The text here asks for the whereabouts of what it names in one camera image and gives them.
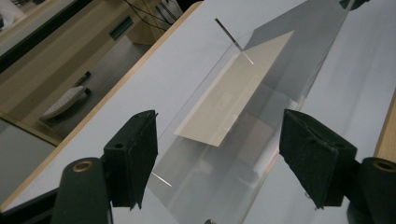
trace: wooden edge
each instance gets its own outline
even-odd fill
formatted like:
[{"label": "wooden edge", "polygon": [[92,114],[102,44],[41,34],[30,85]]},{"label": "wooden edge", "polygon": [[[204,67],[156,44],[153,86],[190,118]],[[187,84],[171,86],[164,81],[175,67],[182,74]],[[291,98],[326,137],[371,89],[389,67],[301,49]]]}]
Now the wooden edge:
[{"label": "wooden edge", "polygon": [[374,156],[396,162],[396,90],[393,93]]},{"label": "wooden edge", "polygon": [[122,85],[134,75],[134,73],[146,62],[146,60],[161,46],[161,44],[186,20],[190,14],[201,5],[202,2],[194,3],[183,15],[161,36],[161,38],[143,55],[143,57],[128,71],[128,73],[110,90],[99,104],[81,121],[81,123],[57,146],[49,156],[15,189],[15,191],[0,205],[0,212],[7,207],[22,193],[27,186],[44,170],[44,168],[64,149],[65,146],[81,131],[81,129],[95,116],[106,102],[122,87]]}]

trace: clear acrylic sheet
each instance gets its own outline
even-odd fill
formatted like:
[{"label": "clear acrylic sheet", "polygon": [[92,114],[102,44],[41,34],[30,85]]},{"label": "clear acrylic sheet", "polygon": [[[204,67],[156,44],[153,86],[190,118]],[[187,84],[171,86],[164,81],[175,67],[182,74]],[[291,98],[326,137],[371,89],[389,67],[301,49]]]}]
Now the clear acrylic sheet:
[{"label": "clear acrylic sheet", "polygon": [[309,0],[237,38],[159,139],[149,182],[178,223],[241,223],[348,13]]}]

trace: beige paper sheet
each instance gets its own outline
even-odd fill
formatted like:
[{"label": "beige paper sheet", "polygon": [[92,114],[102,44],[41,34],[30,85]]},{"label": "beige paper sheet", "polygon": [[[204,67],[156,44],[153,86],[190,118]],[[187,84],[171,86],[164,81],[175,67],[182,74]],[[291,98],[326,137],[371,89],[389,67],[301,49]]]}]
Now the beige paper sheet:
[{"label": "beige paper sheet", "polygon": [[234,55],[175,134],[218,147],[293,32]]}]

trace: white table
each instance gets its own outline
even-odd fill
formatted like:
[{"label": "white table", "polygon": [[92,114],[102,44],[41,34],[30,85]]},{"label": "white table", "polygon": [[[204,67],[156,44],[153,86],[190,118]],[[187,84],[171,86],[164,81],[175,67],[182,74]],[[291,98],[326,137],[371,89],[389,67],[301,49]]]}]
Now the white table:
[{"label": "white table", "polygon": [[[234,36],[241,36],[302,2],[204,1],[137,71],[129,72],[114,95],[60,145],[10,206],[56,188],[69,162],[100,157],[106,142],[133,114],[156,109],[160,136],[230,45],[215,18]],[[374,154],[396,85],[395,8],[392,0],[376,0],[349,13],[302,108],[354,144],[359,149],[357,161]],[[345,205],[316,212],[279,157],[245,223],[347,223]],[[116,223],[177,223],[150,190],[141,211],[113,213]]]}]

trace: metal rod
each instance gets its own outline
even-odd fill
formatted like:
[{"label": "metal rod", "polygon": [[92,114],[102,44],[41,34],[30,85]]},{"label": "metal rod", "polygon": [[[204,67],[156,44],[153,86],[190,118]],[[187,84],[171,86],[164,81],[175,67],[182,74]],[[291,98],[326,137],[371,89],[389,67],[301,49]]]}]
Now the metal rod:
[{"label": "metal rod", "polygon": [[254,64],[253,61],[250,60],[248,55],[245,53],[245,51],[241,48],[241,46],[238,44],[238,42],[233,38],[233,36],[228,32],[228,30],[224,27],[224,25],[219,21],[218,18],[215,18],[215,21],[218,23],[218,25],[221,27],[221,29],[224,31],[224,33],[230,37],[230,39],[233,41],[233,43],[236,45],[236,47],[247,57],[247,59],[251,62],[251,64]]}]

